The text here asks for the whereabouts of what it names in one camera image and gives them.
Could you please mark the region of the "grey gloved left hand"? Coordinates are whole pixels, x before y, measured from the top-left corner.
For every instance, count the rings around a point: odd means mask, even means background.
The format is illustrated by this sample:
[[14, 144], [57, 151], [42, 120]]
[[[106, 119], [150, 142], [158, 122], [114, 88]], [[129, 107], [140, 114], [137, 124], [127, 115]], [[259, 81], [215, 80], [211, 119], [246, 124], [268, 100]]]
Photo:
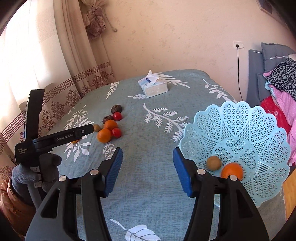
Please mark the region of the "grey gloved left hand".
[[[59, 178], [57, 167], [62, 163], [62, 158], [56, 154], [45, 153], [40, 156], [40, 160], [41, 174], [44, 178], [42, 189], [48, 192]], [[12, 171], [11, 186], [13, 191], [25, 204], [30, 206], [33, 205], [33, 201], [29, 194], [28, 184], [34, 184], [38, 181], [38, 174], [22, 164], [17, 165]]]

